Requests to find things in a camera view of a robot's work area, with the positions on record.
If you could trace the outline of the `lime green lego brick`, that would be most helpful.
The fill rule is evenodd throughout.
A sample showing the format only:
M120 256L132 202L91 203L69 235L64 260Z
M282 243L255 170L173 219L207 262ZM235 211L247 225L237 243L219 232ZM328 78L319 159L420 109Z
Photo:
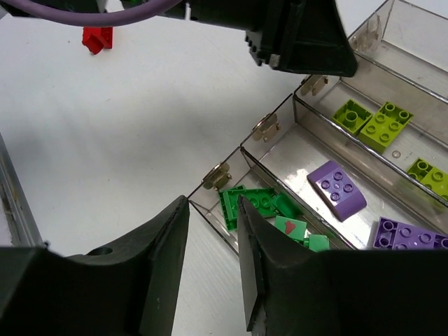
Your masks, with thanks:
M408 110L385 102L358 134L358 139L379 154L393 143L413 118Z

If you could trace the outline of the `green square lego brick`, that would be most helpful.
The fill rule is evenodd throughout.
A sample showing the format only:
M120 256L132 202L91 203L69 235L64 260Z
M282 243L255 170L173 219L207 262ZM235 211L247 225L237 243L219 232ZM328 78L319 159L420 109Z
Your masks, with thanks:
M293 218L277 216L274 220L274 226L292 240L303 243L307 230L307 223Z

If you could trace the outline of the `lime square lego brick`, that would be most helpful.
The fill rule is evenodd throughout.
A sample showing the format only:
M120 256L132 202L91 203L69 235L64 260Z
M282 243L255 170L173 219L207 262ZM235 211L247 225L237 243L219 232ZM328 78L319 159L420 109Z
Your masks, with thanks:
M373 113L356 101L349 99L344 105L338 108L332 116L332 121L357 137L364 126L372 118Z

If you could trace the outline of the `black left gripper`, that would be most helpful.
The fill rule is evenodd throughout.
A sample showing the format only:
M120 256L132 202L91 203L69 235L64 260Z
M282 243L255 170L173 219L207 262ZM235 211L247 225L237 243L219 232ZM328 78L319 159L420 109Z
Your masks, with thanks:
M352 77L358 69L334 0L181 1L165 16L243 30L255 63L276 71Z

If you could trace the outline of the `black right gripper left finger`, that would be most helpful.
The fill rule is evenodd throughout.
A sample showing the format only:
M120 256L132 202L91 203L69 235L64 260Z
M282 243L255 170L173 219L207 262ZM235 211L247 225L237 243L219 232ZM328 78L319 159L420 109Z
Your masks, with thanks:
M170 335L188 237L180 196L85 255L1 249L2 335Z

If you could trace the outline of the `green curved lego piece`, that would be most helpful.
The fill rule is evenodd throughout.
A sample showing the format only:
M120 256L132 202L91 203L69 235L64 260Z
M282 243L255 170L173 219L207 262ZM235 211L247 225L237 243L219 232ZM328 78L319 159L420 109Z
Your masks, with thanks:
M273 207L287 218L297 218L302 215L302 210L293 200L284 193L279 193L272 199Z

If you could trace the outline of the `small green lego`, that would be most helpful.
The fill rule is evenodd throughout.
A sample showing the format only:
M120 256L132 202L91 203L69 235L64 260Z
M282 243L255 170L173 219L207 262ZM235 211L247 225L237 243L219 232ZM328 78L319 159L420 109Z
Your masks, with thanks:
M310 234L307 238L307 247L314 252L327 251L330 249L330 241L323 234Z

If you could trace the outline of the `small red lego brick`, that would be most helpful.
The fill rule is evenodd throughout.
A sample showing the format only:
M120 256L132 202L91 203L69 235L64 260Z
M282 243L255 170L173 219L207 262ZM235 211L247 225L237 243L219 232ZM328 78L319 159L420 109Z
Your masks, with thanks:
M93 54L97 55L103 49L113 48L112 27L84 27L82 44Z

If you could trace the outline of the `lime curved lego piece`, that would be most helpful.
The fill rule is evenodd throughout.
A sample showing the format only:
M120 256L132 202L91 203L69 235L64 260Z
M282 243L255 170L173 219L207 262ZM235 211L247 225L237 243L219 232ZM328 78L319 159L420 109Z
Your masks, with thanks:
M407 173L428 189L447 200L447 173L420 157L407 169Z

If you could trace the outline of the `purple lego with lime top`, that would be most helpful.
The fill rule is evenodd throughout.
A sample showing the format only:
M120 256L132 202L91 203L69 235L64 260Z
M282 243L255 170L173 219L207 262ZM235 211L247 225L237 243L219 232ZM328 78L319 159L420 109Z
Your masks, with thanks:
M373 247L388 250L447 250L447 235L380 217Z

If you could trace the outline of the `purple curved lego brick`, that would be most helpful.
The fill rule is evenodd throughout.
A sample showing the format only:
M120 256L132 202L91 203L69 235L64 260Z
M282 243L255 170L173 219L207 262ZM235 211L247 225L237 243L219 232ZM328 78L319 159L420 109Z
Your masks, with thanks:
M309 173L307 180L341 222L367 206L362 192L334 160L327 161Z

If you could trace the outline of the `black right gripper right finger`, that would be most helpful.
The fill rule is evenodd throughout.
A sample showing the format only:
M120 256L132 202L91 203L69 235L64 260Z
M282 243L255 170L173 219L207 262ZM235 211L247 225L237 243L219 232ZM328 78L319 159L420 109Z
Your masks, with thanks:
M446 251L308 251L239 259L252 335L447 334Z

